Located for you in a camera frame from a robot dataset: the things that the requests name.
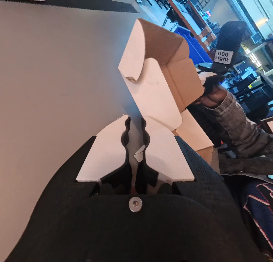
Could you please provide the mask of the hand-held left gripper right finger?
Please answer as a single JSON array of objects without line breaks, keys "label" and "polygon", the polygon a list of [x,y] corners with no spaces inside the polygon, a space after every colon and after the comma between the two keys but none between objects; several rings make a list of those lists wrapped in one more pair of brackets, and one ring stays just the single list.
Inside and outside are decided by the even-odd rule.
[{"label": "hand-held left gripper right finger", "polygon": [[147,182],[191,182],[195,177],[175,138],[165,126],[142,117],[145,148],[143,166]]}]

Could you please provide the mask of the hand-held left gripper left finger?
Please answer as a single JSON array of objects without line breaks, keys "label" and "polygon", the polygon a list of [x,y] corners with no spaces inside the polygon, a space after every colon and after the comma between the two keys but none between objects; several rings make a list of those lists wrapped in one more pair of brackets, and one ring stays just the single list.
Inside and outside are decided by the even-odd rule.
[{"label": "hand-held left gripper left finger", "polygon": [[131,118],[123,115],[96,136],[77,175],[77,182],[102,182],[129,161],[127,145]]}]

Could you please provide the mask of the white cardboard mailer box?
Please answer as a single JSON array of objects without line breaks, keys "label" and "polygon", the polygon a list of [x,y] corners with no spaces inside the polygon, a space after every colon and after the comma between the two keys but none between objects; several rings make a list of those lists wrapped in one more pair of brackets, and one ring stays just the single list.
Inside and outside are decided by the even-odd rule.
[{"label": "white cardboard mailer box", "polygon": [[218,174],[216,148],[186,109],[204,92],[186,39],[137,18],[118,66],[141,113],[180,136]]}]

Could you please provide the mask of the person's right forearm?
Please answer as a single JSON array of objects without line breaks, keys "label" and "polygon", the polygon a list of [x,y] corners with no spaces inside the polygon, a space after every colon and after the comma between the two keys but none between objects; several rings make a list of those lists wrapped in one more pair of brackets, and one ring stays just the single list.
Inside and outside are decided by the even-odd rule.
[{"label": "person's right forearm", "polygon": [[236,98],[228,91],[215,109],[207,108],[220,124],[222,141],[240,158],[269,156],[273,152],[272,135],[249,120]]}]

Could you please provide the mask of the wooden desk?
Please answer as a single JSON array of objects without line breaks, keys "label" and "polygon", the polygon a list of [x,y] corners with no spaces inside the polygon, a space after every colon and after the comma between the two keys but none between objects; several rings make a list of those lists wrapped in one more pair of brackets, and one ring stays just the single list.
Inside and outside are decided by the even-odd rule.
[{"label": "wooden desk", "polygon": [[189,6],[189,10],[175,0],[168,0],[168,3],[180,18],[179,21],[182,22],[181,26],[187,28],[191,36],[196,38],[206,52],[209,52],[210,44],[216,40],[216,35],[192,2],[189,0],[186,2]]}]

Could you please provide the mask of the person's right hand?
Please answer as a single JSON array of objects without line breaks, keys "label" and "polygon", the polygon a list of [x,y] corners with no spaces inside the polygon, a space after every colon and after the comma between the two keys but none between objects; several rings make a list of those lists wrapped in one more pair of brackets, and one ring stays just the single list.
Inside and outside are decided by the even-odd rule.
[{"label": "person's right hand", "polygon": [[192,105],[202,104],[204,107],[215,109],[224,101],[228,91],[220,84],[213,86],[210,93],[199,97]]}]

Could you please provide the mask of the blue plastic bin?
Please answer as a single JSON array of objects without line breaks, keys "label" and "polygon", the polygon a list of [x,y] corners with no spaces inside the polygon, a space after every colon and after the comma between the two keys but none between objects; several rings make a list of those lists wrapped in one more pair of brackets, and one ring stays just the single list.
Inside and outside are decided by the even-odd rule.
[{"label": "blue plastic bin", "polygon": [[203,49],[200,43],[197,41],[195,37],[191,36],[190,30],[178,26],[174,33],[183,36],[183,38],[187,41],[189,46],[189,58],[192,59],[194,65],[198,65],[200,63],[213,63],[207,52]]}]

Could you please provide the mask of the person's dark jacket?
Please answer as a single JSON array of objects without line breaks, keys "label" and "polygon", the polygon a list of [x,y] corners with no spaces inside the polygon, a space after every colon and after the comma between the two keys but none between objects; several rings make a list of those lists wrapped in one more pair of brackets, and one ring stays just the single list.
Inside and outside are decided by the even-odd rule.
[{"label": "person's dark jacket", "polygon": [[255,158],[230,158],[221,154],[219,166],[251,238],[267,260],[272,261],[272,154]]}]

